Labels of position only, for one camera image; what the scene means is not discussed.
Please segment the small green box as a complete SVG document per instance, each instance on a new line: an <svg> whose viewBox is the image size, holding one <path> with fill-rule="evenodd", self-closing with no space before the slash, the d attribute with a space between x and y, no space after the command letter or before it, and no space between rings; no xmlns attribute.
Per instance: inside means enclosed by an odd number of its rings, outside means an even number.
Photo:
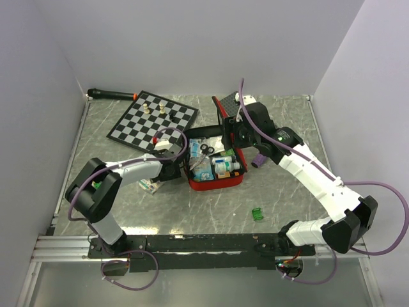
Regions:
<svg viewBox="0 0 409 307"><path fill-rule="evenodd" d="M220 155L223 156L223 157L225 157L225 156L235 157L236 156L235 151L232 148L221 152Z"/></svg>

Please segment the white blue mask packet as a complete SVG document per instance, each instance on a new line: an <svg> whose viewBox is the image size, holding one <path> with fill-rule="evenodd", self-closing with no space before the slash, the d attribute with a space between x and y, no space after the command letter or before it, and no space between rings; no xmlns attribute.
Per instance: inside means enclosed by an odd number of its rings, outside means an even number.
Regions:
<svg viewBox="0 0 409 307"><path fill-rule="evenodd" d="M222 142L222 136L214 136L210 138L205 138L203 143L209 147L212 147L212 149L209 151L210 155L218 154L225 150L223 142Z"/></svg>

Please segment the blue cotton swab bag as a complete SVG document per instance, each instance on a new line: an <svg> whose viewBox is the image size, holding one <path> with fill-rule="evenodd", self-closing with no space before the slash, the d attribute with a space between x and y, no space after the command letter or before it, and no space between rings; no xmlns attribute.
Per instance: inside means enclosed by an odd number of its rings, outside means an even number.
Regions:
<svg viewBox="0 0 409 307"><path fill-rule="evenodd" d="M214 148L207 145L202 139L189 140L189 171L195 182L211 181L213 175L210 156Z"/></svg>

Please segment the white medicine bottle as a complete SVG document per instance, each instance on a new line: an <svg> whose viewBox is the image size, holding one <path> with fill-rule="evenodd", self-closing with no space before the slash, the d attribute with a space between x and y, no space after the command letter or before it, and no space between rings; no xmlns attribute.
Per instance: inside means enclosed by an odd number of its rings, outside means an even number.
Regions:
<svg viewBox="0 0 409 307"><path fill-rule="evenodd" d="M239 162L218 162L214 164L216 173L232 172L240 169Z"/></svg>

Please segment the black handled scissors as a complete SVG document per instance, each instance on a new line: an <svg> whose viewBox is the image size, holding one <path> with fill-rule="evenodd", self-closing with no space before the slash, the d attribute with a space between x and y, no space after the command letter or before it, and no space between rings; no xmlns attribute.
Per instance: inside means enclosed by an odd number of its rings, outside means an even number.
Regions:
<svg viewBox="0 0 409 307"><path fill-rule="evenodd" d="M202 163L206 156L209 156L214 153L214 147L208 146L207 144L203 143L200 146L201 156L198 161L196 161L192 166L191 169L194 169L196 166Z"/></svg>

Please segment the red black medicine bag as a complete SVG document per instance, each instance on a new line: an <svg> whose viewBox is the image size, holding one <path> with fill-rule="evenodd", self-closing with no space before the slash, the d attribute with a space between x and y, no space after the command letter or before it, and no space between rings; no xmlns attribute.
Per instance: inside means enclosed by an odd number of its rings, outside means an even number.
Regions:
<svg viewBox="0 0 409 307"><path fill-rule="evenodd" d="M222 142L223 142L224 129L222 126L222 122L223 122L223 119L227 118L227 114L225 113L223 107L221 106L220 100L216 96L212 97L212 101L215 104L215 107L217 108L218 124L208 125L208 126L203 126L203 127L196 127L196 128L188 129L185 131L185 135L188 139L188 150L183 160L183 170L185 171L185 174L189 181L190 188L195 191L210 191L210 190L224 189L224 188L240 185L243 181L244 174L247 172L247 164L244 159L243 152L238 148L234 148L232 145L223 143L225 150L232 148L235 151L235 154L236 154L235 162L240 163L240 169L235 170L235 171L239 172L241 175L239 177L225 178L225 179L218 180L216 177L217 173L215 172L214 164L212 164L212 157L221 156L220 153L217 153L217 154L213 154L210 156L211 167L212 167L213 175L215 178L211 181L204 181L204 182L195 182L192 179L191 172L189 171L189 155L190 155L189 154L190 152L189 140L190 139L205 140L205 138L210 138L214 136L222 136Z"/></svg>

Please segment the brown medicine bottle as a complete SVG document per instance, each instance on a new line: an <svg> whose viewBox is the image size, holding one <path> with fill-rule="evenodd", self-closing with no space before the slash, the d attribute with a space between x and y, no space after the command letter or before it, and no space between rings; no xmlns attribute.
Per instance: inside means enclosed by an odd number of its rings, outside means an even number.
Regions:
<svg viewBox="0 0 409 307"><path fill-rule="evenodd" d="M223 173L217 173L216 177L218 180L225 179L225 178L233 178L233 177L239 177L241 174L237 171L234 172L223 172Z"/></svg>

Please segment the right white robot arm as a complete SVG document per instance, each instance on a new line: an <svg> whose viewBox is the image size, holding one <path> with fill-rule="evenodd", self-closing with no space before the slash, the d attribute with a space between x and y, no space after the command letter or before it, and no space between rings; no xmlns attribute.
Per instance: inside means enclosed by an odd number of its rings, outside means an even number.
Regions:
<svg viewBox="0 0 409 307"><path fill-rule="evenodd" d="M237 97L236 116L223 120L225 135L237 148L254 147L294 176L323 206L328 216L292 221L281 229L280 250L292 255L304 245L326 244L347 253L372 226L378 208L372 196L362 197L335 177L289 127L276 127L267 108L253 96Z"/></svg>

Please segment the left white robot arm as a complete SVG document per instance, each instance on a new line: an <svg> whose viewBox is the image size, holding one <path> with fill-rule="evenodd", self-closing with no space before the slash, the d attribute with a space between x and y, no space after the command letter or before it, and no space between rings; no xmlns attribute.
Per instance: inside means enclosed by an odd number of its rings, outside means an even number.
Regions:
<svg viewBox="0 0 409 307"><path fill-rule="evenodd" d="M177 144L158 143L153 151L135 159L104 162L92 158L69 185L66 201L98 234L110 256L121 256L126 249L126 233L111 213L119 189L140 180L164 182L180 177L184 151Z"/></svg>

